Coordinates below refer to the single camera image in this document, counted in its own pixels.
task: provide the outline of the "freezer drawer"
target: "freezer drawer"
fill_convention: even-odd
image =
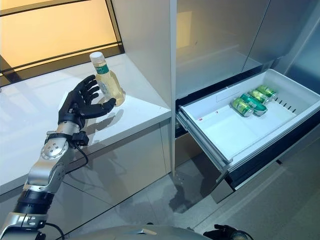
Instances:
[[[229,106],[262,84],[278,93],[264,115],[242,117]],[[320,122],[320,95],[268,69],[179,106],[177,119],[235,189]]]

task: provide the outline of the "refrigerator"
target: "refrigerator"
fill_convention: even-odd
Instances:
[[[317,16],[317,0],[177,1],[176,120],[220,171],[216,202],[319,125],[320,80],[276,70],[299,56],[292,51],[308,40]],[[242,117],[231,108],[260,85],[277,92],[264,115]]]

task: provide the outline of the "white bottle cap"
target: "white bottle cap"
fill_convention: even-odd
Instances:
[[[100,64],[100,63],[104,63],[106,61],[102,52],[99,52],[99,51],[95,51],[95,52],[91,53],[90,60],[93,64]]]

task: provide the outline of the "can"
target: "can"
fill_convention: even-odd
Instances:
[[[267,102],[270,101],[269,97],[267,97],[266,95],[264,95],[263,93],[259,92],[256,89],[250,91],[249,94],[262,104],[266,104]]]
[[[249,117],[254,112],[254,109],[252,108],[252,106],[245,103],[245,101],[240,97],[233,99],[233,101],[231,102],[231,106],[246,118]]]
[[[277,98],[278,94],[270,87],[266,85],[260,85],[256,88],[260,93],[266,95],[270,98],[270,100],[274,100]]]
[[[249,104],[253,107],[253,114],[256,116],[261,116],[267,112],[267,108],[261,102],[259,102],[256,98],[249,95],[248,93],[244,93],[240,97],[246,104]]]

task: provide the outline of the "gray floor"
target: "gray floor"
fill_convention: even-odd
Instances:
[[[209,191],[217,171],[204,154],[74,230],[70,237],[121,225],[152,222],[198,233],[228,224],[254,239],[320,238],[320,139],[282,157],[216,204]]]

